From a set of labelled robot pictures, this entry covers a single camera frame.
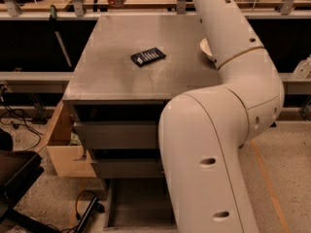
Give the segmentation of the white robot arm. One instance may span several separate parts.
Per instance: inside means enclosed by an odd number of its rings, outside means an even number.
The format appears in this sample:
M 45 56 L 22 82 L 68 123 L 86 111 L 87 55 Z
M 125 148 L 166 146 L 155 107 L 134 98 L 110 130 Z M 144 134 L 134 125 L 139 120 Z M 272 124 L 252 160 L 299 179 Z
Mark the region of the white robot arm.
M 184 92 L 161 113 L 161 160 L 179 233 L 259 233 L 238 150 L 268 129 L 285 91 L 234 0 L 192 0 L 220 84 Z

